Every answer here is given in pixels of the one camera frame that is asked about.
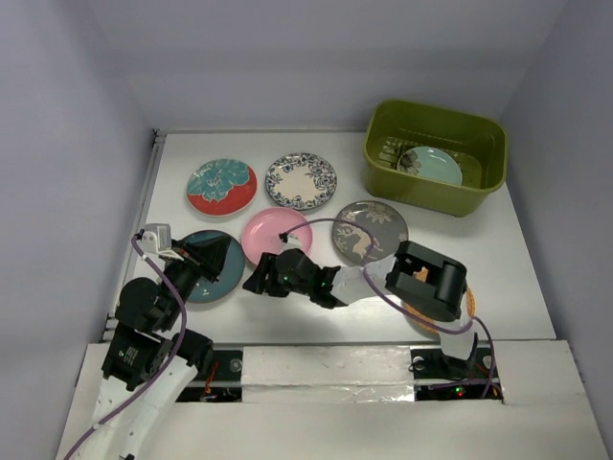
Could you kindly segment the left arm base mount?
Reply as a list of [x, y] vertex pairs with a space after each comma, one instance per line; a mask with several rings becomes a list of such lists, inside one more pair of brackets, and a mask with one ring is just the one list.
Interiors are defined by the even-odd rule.
[[240, 403], [243, 350], [215, 350], [210, 370], [199, 374], [181, 392], [179, 403]]

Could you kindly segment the dark teal plate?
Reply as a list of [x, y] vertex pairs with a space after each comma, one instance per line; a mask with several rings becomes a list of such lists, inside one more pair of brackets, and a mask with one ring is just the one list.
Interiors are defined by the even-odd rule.
[[205, 278], [198, 281], [189, 297], [189, 302], [192, 304], [207, 304], [220, 300], [232, 292], [242, 278], [245, 257], [240, 244], [231, 235], [219, 230], [202, 230], [188, 235], [183, 241], [199, 244], [220, 236], [229, 237], [231, 241], [224, 267], [217, 282], [212, 283]]

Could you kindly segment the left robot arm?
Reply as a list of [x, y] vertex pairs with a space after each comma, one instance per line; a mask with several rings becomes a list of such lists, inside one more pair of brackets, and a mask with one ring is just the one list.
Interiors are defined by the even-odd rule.
[[186, 302], [201, 279], [216, 282], [232, 243], [189, 243], [143, 229], [130, 244], [159, 277], [130, 280], [102, 363], [91, 424], [67, 459], [142, 459], [187, 384], [214, 369], [214, 342], [187, 327]]

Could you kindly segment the mint green flower plate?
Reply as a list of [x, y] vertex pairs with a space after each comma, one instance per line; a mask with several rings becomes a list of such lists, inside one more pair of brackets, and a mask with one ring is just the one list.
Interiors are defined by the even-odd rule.
[[426, 146], [403, 151], [398, 157], [397, 170], [452, 185], [463, 183], [459, 164], [446, 152]]

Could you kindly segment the grey deer plate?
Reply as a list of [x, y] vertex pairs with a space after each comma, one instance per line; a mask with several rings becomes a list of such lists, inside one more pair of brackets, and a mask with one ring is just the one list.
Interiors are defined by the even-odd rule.
[[332, 225], [331, 236], [338, 252], [349, 262], [363, 265], [394, 254], [408, 240], [408, 225], [392, 206], [374, 200], [345, 206]]

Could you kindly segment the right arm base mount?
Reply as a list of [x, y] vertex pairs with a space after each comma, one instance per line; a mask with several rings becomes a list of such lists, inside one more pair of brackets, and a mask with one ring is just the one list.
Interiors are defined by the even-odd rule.
[[504, 400], [498, 370], [491, 369], [489, 347], [479, 346], [467, 367], [453, 368], [439, 348], [413, 348], [408, 370], [416, 402]]

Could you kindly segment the orange woven round plate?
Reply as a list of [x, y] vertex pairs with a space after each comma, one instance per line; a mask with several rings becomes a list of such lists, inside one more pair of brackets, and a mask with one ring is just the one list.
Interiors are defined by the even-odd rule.
[[[425, 282], [427, 278], [427, 274], [428, 274], [428, 270], [426, 268], [423, 268], [420, 272], [417, 272], [415, 274], [415, 278], [420, 281]], [[418, 312], [413, 306], [409, 305], [408, 303], [404, 301], [401, 302], [401, 305], [405, 310], [407, 310], [408, 312], [412, 314], [412, 317], [410, 317], [410, 320], [416, 323], [420, 328], [422, 328], [424, 331], [430, 334], [435, 334], [435, 335], [439, 334], [439, 332], [434, 328], [434, 321], [431, 318]], [[470, 287], [468, 287], [465, 292], [465, 310], [469, 317], [472, 317], [476, 311], [475, 297]]]

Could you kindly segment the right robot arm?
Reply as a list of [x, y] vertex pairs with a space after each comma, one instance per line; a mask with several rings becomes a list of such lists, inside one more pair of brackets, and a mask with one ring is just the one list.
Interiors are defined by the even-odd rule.
[[476, 378], [478, 335], [467, 314], [467, 269], [460, 262], [413, 241], [363, 266], [319, 266], [299, 248], [263, 253], [242, 288], [258, 295], [304, 295], [321, 308], [348, 307], [377, 295], [402, 314], [429, 322], [441, 351], [425, 361], [440, 380]]

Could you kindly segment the blue white floral plate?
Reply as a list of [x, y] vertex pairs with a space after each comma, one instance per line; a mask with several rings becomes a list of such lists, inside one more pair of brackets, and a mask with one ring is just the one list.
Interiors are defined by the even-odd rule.
[[320, 155], [295, 152], [274, 161], [264, 176], [272, 200], [296, 211], [326, 204], [336, 192], [338, 177], [332, 164]]

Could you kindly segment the red teal floral plate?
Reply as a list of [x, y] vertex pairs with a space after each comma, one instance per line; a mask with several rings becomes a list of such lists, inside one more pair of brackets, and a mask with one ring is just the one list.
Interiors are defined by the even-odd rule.
[[257, 189], [257, 176], [246, 163], [216, 159], [204, 163], [191, 174], [186, 198], [202, 215], [226, 217], [248, 206]]

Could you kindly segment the pink plastic plate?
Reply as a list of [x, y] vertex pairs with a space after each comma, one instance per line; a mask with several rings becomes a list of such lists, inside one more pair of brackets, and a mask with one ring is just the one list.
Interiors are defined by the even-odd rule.
[[245, 257], [252, 265], [257, 265], [263, 252], [279, 254], [284, 249], [279, 235], [306, 222], [301, 213], [289, 208], [271, 207], [257, 212], [241, 232], [240, 243]]

